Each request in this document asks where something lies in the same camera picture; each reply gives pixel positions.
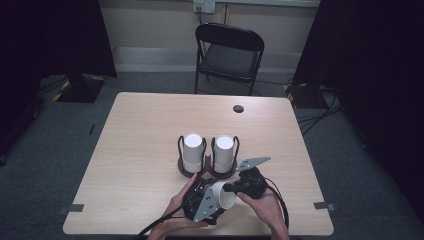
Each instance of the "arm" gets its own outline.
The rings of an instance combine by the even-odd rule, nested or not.
[[[255,211],[262,222],[268,225],[271,229],[272,240],[290,240],[280,204],[271,190],[267,189],[259,199],[252,199],[241,192],[237,196]]]
[[[181,205],[184,195],[190,189],[191,185],[193,185],[194,181],[196,180],[196,177],[197,174],[194,174],[190,181],[184,185],[181,191],[171,198],[171,201],[169,202],[169,205],[166,208],[165,212],[162,214],[162,216],[167,215],[168,213],[177,209]],[[164,240],[168,236],[168,234],[172,232],[176,232],[185,228],[200,228],[208,226],[206,222],[195,223],[190,219],[186,218],[182,209],[176,212],[172,217],[173,218],[168,219],[154,227],[147,239]]]

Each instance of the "white wall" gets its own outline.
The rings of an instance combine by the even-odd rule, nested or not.
[[[100,4],[114,47],[196,48],[199,20],[192,1],[100,0]],[[301,53],[315,13],[316,7],[217,2],[216,13],[202,18],[203,22],[226,19],[227,24],[256,31],[268,53]]]

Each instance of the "black cable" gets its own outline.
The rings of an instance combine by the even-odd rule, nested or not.
[[[256,82],[263,82],[263,83],[269,83],[269,84],[274,84],[274,85],[287,85],[287,83],[276,83],[276,82],[270,82],[270,81],[264,81],[264,80],[256,80]]]
[[[144,237],[144,234],[146,234],[149,230],[154,228],[156,225],[159,225],[160,223],[163,223],[164,221],[171,219],[172,215],[174,215],[176,212],[178,212],[185,204],[181,204],[179,207],[177,207],[174,211],[168,213],[167,215],[157,219],[156,221],[152,222],[149,226],[144,228],[135,238],[134,240],[141,240]]]
[[[214,93],[212,93],[212,92],[209,92],[209,91],[205,91],[205,90],[201,90],[201,89],[197,89],[197,92],[202,92],[202,93],[207,93],[207,94],[209,94],[209,95],[216,95],[216,94],[214,94]]]
[[[307,121],[309,121],[309,120],[313,120],[313,119],[315,119],[316,117],[319,117],[319,116],[321,116],[321,115],[322,115],[322,113],[317,113],[317,114],[312,114],[312,115],[306,115],[306,116],[299,116],[299,117],[296,117],[296,118],[297,118],[297,119],[299,119],[299,118],[308,118],[308,119],[300,120],[300,121],[298,121],[297,123],[307,122]]]
[[[281,208],[283,209],[283,215],[284,215],[284,224],[286,225],[287,229],[289,229],[289,212],[287,210],[286,203],[284,202],[283,198],[279,195],[279,191],[277,192],[274,188],[271,186],[267,186],[269,190],[271,190],[278,198],[278,201],[280,202]]]
[[[283,198],[281,193],[280,193],[280,190],[278,190],[277,185],[273,181],[271,181],[271,179],[269,179],[269,178],[265,178],[265,180],[270,181],[272,183],[272,185],[274,185],[275,189],[277,190],[278,196],[280,196],[280,198]]]
[[[330,106],[328,107],[328,109],[323,113],[323,114],[321,114],[321,115],[318,115],[318,116],[316,116],[315,115],[315,117],[312,117],[312,118],[310,118],[310,119],[304,119],[304,120],[300,120],[300,121],[298,121],[298,123],[302,123],[302,122],[307,122],[307,121],[312,121],[312,120],[315,120],[315,121],[313,121],[313,122],[309,122],[309,123],[306,123],[305,125],[303,125],[301,128],[300,128],[300,130],[302,130],[304,127],[306,127],[306,126],[308,126],[308,125],[311,125],[309,128],[307,128],[303,133],[302,133],[302,136],[304,136],[307,132],[309,132],[309,130],[311,130],[321,119],[323,119],[324,117],[326,117],[326,116],[329,116],[329,115],[331,115],[331,114],[334,114],[334,113],[336,113],[336,112],[338,112],[339,110],[340,110],[340,106],[338,107],[338,108],[336,108],[336,109],[333,109],[333,105],[334,105],[334,103],[335,103],[335,101],[336,101],[336,98],[337,98],[337,95],[338,95],[338,92],[336,92],[335,94],[334,94],[334,97],[333,97],[333,100],[332,100],[332,102],[331,102],[331,104],[330,104]]]
[[[246,84],[244,84],[244,83],[241,83],[241,82],[235,82],[235,83],[238,83],[238,84],[240,84],[240,85],[242,85],[242,86],[245,86],[246,88],[249,88],[250,89],[250,86],[247,86]],[[258,96],[262,96],[260,93],[258,93],[258,91],[256,91],[255,89],[252,89],[253,90],[253,92],[254,93],[256,93],[256,95],[258,95]]]
[[[224,24],[227,24],[227,9],[228,9],[228,3],[225,3]]]
[[[200,8],[200,7],[196,7],[196,10],[197,10],[197,17],[199,18],[199,23],[200,23],[200,25],[202,25],[203,23],[202,23],[202,9]]]
[[[64,76],[63,78],[61,78],[59,80],[56,80],[56,81],[54,81],[52,83],[47,84],[46,86],[43,86],[42,88],[40,88],[38,90],[38,96],[42,96],[42,95],[44,95],[44,94],[46,94],[46,93],[48,93],[48,92],[56,89],[57,87],[59,87],[60,85],[62,85],[63,81],[65,81],[67,78],[68,78],[67,76]],[[48,89],[47,91],[41,92],[42,90],[44,90],[44,89],[46,89],[46,88],[48,88],[48,87],[50,87],[50,86],[52,86],[54,84],[56,84],[56,86],[54,86],[53,88]]]

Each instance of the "wire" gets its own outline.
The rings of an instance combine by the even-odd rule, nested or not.
[[[156,225],[163,223],[164,221],[173,218],[172,215],[174,215],[176,212],[178,212],[181,208],[183,208],[192,198],[194,197],[194,193],[189,196],[185,202],[181,203],[181,205],[179,207],[177,207],[175,210],[173,210],[172,212],[168,213],[167,215],[157,219],[156,221],[152,222],[149,226],[147,226],[146,228],[144,228],[135,238],[134,240],[141,240],[143,239],[144,234],[146,234],[149,230],[151,230],[152,228],[154,228]]]
[[[269,179],[269,178],[265,178],[265,180],[270,181],[270,182],[272,183],[272,185],[274,185],[275,189],[276,189],[276,190],[277,190],[277,192],[278,192],[278,196],[280,196],[280,197],[282,198],[281,193],[280,193],[280,190],[278,190],[277,185],[276,185],[273,181],[271,181],[271,179]]]
[[[216,95],[216,94],[214,94],[214,93],[212,93],[212,92],[209,92],[209,91],[206,91],[206,90],[201,90],[201,89],[197,89],[197,91],[198,92],[202,92],[202,93],[207,93],[207,94],[209,94],[209,95]]]
[[[225,3],[224,24],[227,24],[227,9],[228,9],[228,3]]]
[[[62,83],[67,79],[68,77],[65,75],[63,78],[61,78],[61,79],[59,79],[59,80],[56,80],[56,81],[54,81],[54,82],[52,82],[52,83],[49,83],[49,84],[47,84],[46,86],[44,86],[44,87],[42,87],[42,88],[40,88],[39,90],[38,90],[38,96],[41,96],[41,95],[44,95],[44,94],[46,94],[46,93],[48,93],[48,92],[50,92],[50,91],[52,91],[52,90],[54,90],[54,89],[56,89],[57,87],[59,87],[60,85],[62,85]],[[56,86],[54,86],[53,88],[51,88],[51,89],[48,89],[48,90],[46,90],[46,91],[44,91],[44,92],[41,92],[42,90],[44,90],[44,89],[46,89],[46,88],[48,88],[48,87],[50,87],[50,86],[52,86],[52,85],[54,85],[54,84],[56,84]]]
[[[200,25],[202,25],[203,23],[202,23],[202,8],[201,7],[196,7],[196,10],[197,10],[197,17],[199,18],[199,23],[200,23]]]
[[[240,85],[242,85],[242,86],[245,86],[246,88],[250,88],[250,86],[247,86],[246,84],[244,84],[244,83],[241,83],[241,82],[235,82],[235,83],[238,83],[238,84],[240,84]],[[262,96],[258,91],[256,91],[255,89],[252,89],[253,90],[253,92],[254,93],[256,93],[256,95],[258,95],[258,96]]]
[[[283,209],[283,215],[284,215],[284,223],[285,223],[285,225],[286,225],[286,227],[287,227],[287,229],[289,229],[289,225],[290,225],[290,221],[289,221],[289,212],[288,212],[288,210],[287,210],[287,206],[286,206],[286,203],[284,202],[284,200],[283,200],[283,198],[281,197],[281,195],[280,195],[280,192],[278,191],[278,188],[277,188],[277,186],[275,186],[275,188],[277,188],[277,191],[273,188],[273,187],[271,187],[271,186],[267,186],[267,188],[269,189],[269,190],[271,190],[276,196],[277,196],[277,198],[278,198],[278,201],[280,202],[280,205],[281,205],[281,208]]]
[[[333,100],[332,100],[330,106],[327,108],[327,110],[323,114],[315,114],[315,115],[312,115],[309,119],[303,119],[303,120],[298,121],[298,123],[303,123],[303,122],[310,121],[309,123],[306,123],[302,127],[300,127],[300,130],[302,130],[304,127],[310,125],[309,128],[307,128],[304,132],[302,132],[302,136],[306,135],[306,133],[308,133],[321,119],[323,119],[326,116],[332,115],[332,114],[334,114],[334,113],[336,113],[336,112],[338,112],[338,111],[341,110],[341,106],[340,105],[337,106],[337,107],[335,107],[335,108],[333,108],[333,105],[334,105],[334,103],[336,101],[337,96],[338,96],[338,91],[335,92],[334,97],[333,97]]]
[[[287,83],[276,83],[276,82],[270,82],[270,81],[264,81],[264,80],[256,80],[256,82],[263,82],[263,83],[269,83],[269,84],[275,84],[275,85],[287,85]]]
[[[320,89],[321,92],[334,92],[335,93],[335,98],[338,96],[338,94],[341,93],[340,89],[337,88],[324,88],[324,89]],[[329,115],[333,115],[339,111],[343,111],[345,114],[349,115],[349,112],[346,112],[345,109],[343,108],[343,106],[341,104],[339,104],[338,106],[334,107],[333,110],[329,111],[328,114],[326,114],[325,116],[329,116]],[[307,116],[296,116],[296,119],[302,119],[300,121],[298,121],[298,123],[302,123],[302,122],[307,122],[307,121],[312,121],[312,120],[317,120],[319,118],[321,118],[322,113],[317,113],[317,114],[313,114],[313,115],[307,115]],[[340,123],[336,122],[335,120],[331,119],[334,123],[334,125],[338,125],[341,126]],[[363,137],[363,132],[360,130],[359,127],[357,127],[356,123],[354,123],[353,121],[351,121],[352,119],[348,116],[348,120],[350,120],[350,124],[351,126],[349,128],[353,129],[354,131],[358,132],[360,134],[361,137]],[[304,127],[306,127],[307,125],[313,124],[314,122],[310,122],[305,124],[304,126],[302,126],[300,129],[302,130]]]

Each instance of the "chair leg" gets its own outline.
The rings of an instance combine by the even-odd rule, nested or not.
[[[252,96],[252,92],[253,92],[253,85],[255,85],[255,81],[256,81],[256,76],[255,78],[252,79],[252,83],[250,84],[250,88],[249,88],[249,96]]]
[[[196,68],[196,80],[194,82],[194,94],[197,94],[197,86],[199,85],[199,70]]]

